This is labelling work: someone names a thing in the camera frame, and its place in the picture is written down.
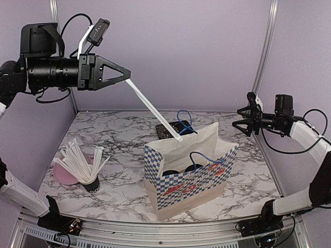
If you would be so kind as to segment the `white straw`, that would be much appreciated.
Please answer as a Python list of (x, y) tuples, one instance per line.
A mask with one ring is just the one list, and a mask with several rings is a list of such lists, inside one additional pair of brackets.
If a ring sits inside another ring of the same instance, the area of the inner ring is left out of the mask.
[(164, 127), (169, 131), (169, 133), (178, 141), (183, 140), (182, 136), (179, 135), (173, 127), (168, 123), (168, 121), (160, 114), (160, 112), (153, 106), (153, 104), (144, 96), (144, 94), (136, 87), (131, 79), (126, 79), (125, 82), (132, 88), (136, 93), (138, 98), (143, 102), (143, 104), (149, 109), (149, 111), (159, 120), (159, 122), (164, 125)]
[(157, 175), (156, 175), (157, 178), (160, 178), (163, 174), (164, 161), (165, 161), (165, 158), (163, 158), (159, 163), (158, 172), (157, 172)]

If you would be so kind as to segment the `black plastic cup lid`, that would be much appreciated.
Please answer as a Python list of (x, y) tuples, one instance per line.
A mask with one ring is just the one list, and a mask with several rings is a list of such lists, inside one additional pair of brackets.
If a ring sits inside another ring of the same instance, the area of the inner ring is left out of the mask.
[(189, 166), (185, 169), (185, 172), (195, 171), (196, 169), (201, 168), (201, 167), (203, 167), (203, 165), (201, 165), (201, 164), (192, 164), (192, 165), (189, 165)]

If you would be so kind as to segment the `blue checkered paper bag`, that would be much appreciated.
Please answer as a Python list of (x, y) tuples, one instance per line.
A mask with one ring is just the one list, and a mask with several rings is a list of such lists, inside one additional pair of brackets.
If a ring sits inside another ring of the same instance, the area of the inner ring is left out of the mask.
[[(145, 144), (144, 181), (153, 210), (159, 221), (172, 218), (213, 200), (223, 193), (239, 147), (219, 137), (219, 123), (175, 138), (159, 139)], [(157, 178), (160, 161), (163, 171), (179, 174)], [(192, 164), (203, 167), (185, 172)]]

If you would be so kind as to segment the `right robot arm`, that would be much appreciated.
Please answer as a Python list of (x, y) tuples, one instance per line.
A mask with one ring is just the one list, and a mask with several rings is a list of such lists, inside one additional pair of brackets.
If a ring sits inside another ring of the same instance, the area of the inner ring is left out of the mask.
[(290, 95), (275, 96), (275, 112), (263, 112), (262, 102), (253, 93), (247, 93), (248, 105), (237, 110), (242, 120), (232, 123), (233, 127), (246, 136), (258, 135), (271, 131), (281, 137), (290, 137), (302, 150), (285, 152), (296, 155), (309, 153), (319, 169), (313, 181), (304, 190), (287, 197), (271, 200), (264, 204), (256, 227), (260, 231), (268, 231), (276, 221), (284, 215), (302, 213), (314, 208), (328, 208), (330, 204), (330, 141), (323, 133), (319, 133), (304, 116), (296, 116), (293, 109), (293, 97)]

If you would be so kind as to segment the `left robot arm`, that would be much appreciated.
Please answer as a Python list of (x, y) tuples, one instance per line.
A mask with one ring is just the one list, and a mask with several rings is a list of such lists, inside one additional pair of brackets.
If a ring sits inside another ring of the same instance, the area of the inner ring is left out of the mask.
[(91, 53), (109, 26), (106, 19), (91, 24), (78, 45), (76, 58), (66, 58), (63, 33), (57, 31), (56, 22), (25, 25), (19, 60), (1, 65), (1, 114), (26, 89), (33, 96), (52, 87), (97, 91), (129, 79), (130, 70)]

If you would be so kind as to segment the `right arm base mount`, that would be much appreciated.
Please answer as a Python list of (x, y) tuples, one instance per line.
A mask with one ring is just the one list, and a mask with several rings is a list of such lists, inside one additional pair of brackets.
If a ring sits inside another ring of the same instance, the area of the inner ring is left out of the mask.
[(274, 200), (267, 201), (262, 207), (260, 215), (237, 222), (235, 229), (241, 233), (242, 237), (248, 237), (282, 228), (283, 216), (274, 214), (273, 203)]

